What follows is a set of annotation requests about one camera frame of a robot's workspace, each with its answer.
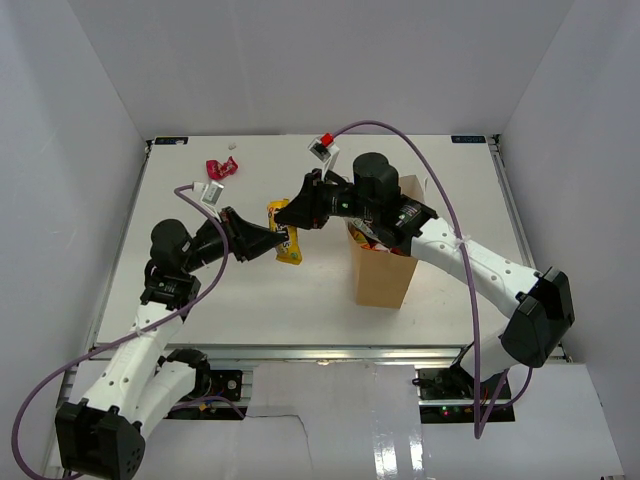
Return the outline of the red candy packet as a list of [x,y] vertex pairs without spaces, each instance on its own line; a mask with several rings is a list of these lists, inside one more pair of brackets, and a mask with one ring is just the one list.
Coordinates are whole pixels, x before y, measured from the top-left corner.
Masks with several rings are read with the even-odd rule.
[[215,159],[205,162],[206,173],[211,180],[221,181],[234,175],[239,168],[233,156],[229,156],[226,161],[221,162]]

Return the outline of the orange Skittles snack bag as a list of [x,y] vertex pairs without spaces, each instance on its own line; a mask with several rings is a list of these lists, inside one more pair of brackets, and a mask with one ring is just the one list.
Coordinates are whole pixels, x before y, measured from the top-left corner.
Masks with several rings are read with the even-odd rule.
[[379,252],[386,252],[386,253],[391,253],[392,250],[389,249],[388,247],[383,246],[381,243],[374,241],[366,236],[363,235],[357,235],[354,237],[354,240],[356,242],[356,244],[363,249],[366,250],[371,250],[371,251],[379,251]]

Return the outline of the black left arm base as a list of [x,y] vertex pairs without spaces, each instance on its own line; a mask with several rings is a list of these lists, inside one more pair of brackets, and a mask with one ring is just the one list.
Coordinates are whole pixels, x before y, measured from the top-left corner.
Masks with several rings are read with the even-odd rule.
[[241,399],[243,372],[241,370],[211,370],[198,376],[194,389],[183,396],[173,411],[197,408],[213,412],[219,404],[235,403]]

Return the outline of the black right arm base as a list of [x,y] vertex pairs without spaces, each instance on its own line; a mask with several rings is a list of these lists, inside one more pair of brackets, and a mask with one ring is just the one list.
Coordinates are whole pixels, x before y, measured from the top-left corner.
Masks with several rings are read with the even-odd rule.
[[[480,383],[480,404],[486,405],[497,391],[501,374],[496,374]],[[416,371],[412,384],[425,401],[460,400],[463,404],[474,402],[474,381],[462,370],[447,368],[422,368]],[[511,389],[505,380],[497,397],[498,402],[510,400]]]

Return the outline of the brown paper bag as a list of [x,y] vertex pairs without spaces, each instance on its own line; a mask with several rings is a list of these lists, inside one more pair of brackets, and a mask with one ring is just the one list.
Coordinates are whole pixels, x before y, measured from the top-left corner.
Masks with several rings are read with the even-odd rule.
[[374,246],[346,221],[350,247],[354,300],[357,305],[398,310],[413,278],[417,261],[395,250]]

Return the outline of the grey Himalaya candy packet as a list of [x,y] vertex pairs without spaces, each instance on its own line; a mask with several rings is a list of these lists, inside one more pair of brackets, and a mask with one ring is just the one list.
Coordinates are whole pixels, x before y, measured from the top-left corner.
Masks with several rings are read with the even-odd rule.
[[349,223],[354,228],[356,228],[357,230],[362,232],[365,236],[367,236],[369,238],[374,238],[375,237],[375,234],[373,233],[371,228],[362,219],[352,218],[352,219],[349,220]]

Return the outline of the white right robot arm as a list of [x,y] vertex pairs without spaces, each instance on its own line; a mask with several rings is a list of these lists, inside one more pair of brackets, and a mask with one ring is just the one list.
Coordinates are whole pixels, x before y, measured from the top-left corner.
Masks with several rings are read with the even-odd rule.
[[449,221],[403,194],[397,170],[380,153],[353,162],[348,182],[332,171],[306,174],[299,194],[275,215],[278,224],[321,229],[330,217],[364,221],[385,247],[426,262],[474,288],[507,319],[485,337],[479,351],[454,362],[453,390],[472,399],[488,379],[515,365],[542,367],[575,321],[568,276],[541,273],[507,260],[472,240],[462,240]]

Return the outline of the yellow M&M's packet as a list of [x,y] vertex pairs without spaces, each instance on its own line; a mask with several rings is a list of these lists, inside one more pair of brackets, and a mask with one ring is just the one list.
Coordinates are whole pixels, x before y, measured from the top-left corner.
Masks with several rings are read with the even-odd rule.
[[300,265],[303,257],[299,246],[297,228],[280,224],[275,221],[275,215],[288,204],[288,199],[275,200],[268,204],[267,213],[269,228],[272,232],[285,235],[284,242],[275,247],[276,260],[290,265]]

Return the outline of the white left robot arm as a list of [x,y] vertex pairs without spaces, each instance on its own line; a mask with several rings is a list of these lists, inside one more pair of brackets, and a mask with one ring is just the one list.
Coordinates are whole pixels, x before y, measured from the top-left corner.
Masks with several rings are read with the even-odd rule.
[[232,254],[257,258],[282,244],[282,232],[243,220],[224,208],[189,234],[177,219],[151,232],[144,290],[130,337],[77,403],[55,417],[64,469],[102,479],[131,479],[142,463],[152,431],[181,400],[199,399],[211,388],[207,357],[195,349],[165,352],[182,328],[201,288],[195,271]]

